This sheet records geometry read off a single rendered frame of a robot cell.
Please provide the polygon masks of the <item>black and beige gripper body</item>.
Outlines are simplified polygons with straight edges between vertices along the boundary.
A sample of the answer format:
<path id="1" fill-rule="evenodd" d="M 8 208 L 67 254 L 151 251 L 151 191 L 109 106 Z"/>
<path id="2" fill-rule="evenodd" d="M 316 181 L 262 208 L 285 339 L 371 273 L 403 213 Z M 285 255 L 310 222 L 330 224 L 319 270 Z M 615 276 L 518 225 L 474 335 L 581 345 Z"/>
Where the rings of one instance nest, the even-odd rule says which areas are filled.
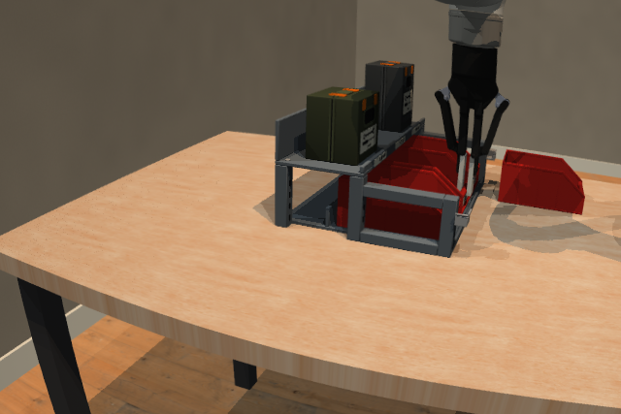
<path id="1" fill-rule="evenodd" d="M 497 96 L 499 92 L 496 84 L 497 54 L 497 48 L 474 48 L 452 44 L 452 70 L 448 89 L 459 106 L 462 88 L 468 89 L 468 109 L 474 110 L 477 90 L 483 92 L 483 110 Z"/>

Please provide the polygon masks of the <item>black case with orange latches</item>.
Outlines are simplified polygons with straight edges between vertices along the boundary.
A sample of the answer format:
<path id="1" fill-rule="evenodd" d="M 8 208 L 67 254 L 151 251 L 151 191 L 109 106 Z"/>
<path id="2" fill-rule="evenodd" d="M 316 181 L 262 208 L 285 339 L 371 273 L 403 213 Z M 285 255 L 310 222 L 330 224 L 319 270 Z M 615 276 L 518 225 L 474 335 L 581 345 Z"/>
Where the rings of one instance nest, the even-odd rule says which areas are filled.
<path id="1" fill-rule="evenodd" d="M 401 133 L 411 124 L 414 64 L 366 64 L 365 90 L 379 91 L 378 130 Z"/>

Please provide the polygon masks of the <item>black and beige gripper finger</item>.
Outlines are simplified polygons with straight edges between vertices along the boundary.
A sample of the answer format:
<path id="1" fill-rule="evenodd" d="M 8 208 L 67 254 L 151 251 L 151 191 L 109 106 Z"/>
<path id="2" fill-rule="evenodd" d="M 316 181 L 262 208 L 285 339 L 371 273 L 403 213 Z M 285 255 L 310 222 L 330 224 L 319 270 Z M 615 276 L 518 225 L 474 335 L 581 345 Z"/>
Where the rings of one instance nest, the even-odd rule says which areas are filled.
<path id="1" fill-rule="evenodd" d="M 451 108 L 449 104 L 450 90 L 448 86 L 435 92 L 435 97 L 441 106 L 441 115 L 444 126 L 447 147 L 457 153 L 456 172 L 458 174 L 457 189 L 462 190 L 465 180 L 466 162 L 467 162 L 467 140 L 469 126 L 468 109 L 468 89 L 462 88 L 460 91 L 460 122 L 459 122 L 459 138 L 456 142 L 454 124 L 452 119 Z"/>
<path id="2" fill-rule="evenodd" d="M 491 144 L 497 132 L 498 125 L 500 123 L 502 114 L 509 105 L 509 99 L 505 99 L 499 92 L 497 96 L 495 97 L 495 99 L 496 99 L 495 107 L 497 109 L 493 116 L 484 146 L 480 146 L 482 119 L 483 119 L 483 111 L 484 111 L 482 109 L 483 92 L 481 90 L 477 90 L 477 92 L 475 93 L 474 131 L 473 131 L 472 152 L 471 152 L 470 164 L 469 164 L 469 174 L 468 174 L 466 196 L 471 196 L 473 193 L 474 176 L 476 175 L 477 168 L 478 168 L 478 157 L 481 155 L 487 155 L 489 153 L 489 150 L 491 148 Z"/>

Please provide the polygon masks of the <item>grey metal shelf rack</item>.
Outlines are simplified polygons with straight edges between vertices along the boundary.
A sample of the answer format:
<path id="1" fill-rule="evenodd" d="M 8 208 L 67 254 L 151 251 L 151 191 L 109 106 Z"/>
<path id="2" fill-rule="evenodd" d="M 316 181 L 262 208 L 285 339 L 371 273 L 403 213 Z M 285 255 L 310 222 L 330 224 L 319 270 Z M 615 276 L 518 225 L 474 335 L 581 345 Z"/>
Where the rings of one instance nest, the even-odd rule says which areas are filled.
<path id="1" fill-rule="evenodd" d="M 344 233 L 348 240 L 450 258 L 464 227 L 469 224 L 484 183 L 486 161 L 495 161 L 497 149 L 490 148 L 487 155 L 479 157 L 478 183 L 460 214 L 459 196 L 368 182 L 367 174 L 413 135 L 446 140 L 445 134 L 424 132 L 425 118 L 412 121 L 410 128 L 401 133 L 378 130 L 377 151 L 357 166 L 306 159 L 306 121 L 307 108 L 276 120 L 276 226 L 287 228 L 293 223 Z M 293 167 L 340 175 L 292 209 Z M 337 226 L 338 187 L 342 175 L 350 175 L 347 228 Z M 439 240 L 365 228 L 367 197 L 442 209 Z"/>

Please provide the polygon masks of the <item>olive green tool case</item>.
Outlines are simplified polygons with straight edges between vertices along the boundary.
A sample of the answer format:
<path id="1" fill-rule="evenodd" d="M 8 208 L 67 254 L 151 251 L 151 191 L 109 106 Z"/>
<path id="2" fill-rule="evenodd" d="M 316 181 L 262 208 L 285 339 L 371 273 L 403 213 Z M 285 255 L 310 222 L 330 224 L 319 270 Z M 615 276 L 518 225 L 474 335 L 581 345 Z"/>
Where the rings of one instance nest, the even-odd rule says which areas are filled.
<path id="1" fill-rule="evenodd" d="M 306 159 L 357 166 L 377 151 L 379 91 L 329 87 L 307 95 Z"/>

